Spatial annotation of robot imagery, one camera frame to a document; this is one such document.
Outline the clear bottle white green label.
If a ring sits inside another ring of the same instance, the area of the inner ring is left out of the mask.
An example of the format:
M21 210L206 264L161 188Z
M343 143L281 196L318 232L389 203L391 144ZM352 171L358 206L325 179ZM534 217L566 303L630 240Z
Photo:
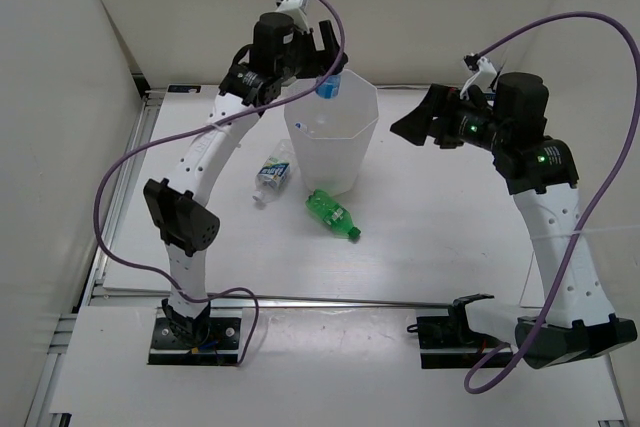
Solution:
M277 199L296 167L297 158L291 140L280 140L255 176L253 200L264 205Z

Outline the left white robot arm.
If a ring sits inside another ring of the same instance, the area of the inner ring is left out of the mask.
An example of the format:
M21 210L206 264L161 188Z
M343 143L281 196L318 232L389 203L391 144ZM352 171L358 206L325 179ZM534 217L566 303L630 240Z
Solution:
M188 347L206 342L210 298L205 287L206 251L219 219L208 210L211 192L240 140L258 122L261 107L274 102L292 78L318 79L340 70L346 59L328 21L320 24L323 49L315 45L308 0L276 0L259 17L252 42L234 56L206 122L177 166L162 180L150 179L143 195L169 259L171 291L162 302L172 333Z

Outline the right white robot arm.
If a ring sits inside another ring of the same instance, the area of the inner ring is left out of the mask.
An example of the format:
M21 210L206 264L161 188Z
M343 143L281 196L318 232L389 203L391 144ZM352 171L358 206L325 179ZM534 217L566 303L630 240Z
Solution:
M419 105L390 130L416 146L470 144L486 150L525 222L550 309L542 325L533 309L478 294L449 309L449 334L470 347L484 335L523 348L534 369L596 358L638 338L636 324L615 313L598 278L588 241L579 231L577 168L568 145L545 133L549 91L533 74L508 73L494 99L481 89L434 84Z

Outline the clear bottle red blue label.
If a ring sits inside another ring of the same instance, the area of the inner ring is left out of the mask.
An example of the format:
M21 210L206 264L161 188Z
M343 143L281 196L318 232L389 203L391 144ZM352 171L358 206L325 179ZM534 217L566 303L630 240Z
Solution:
M314 137L315 136L315 131L312 130L311 128L309 128L306 124L301 123L301 122L296 122L295 123L295 127L300 130L301 132L303 132L304 134L310 136L310 137Z

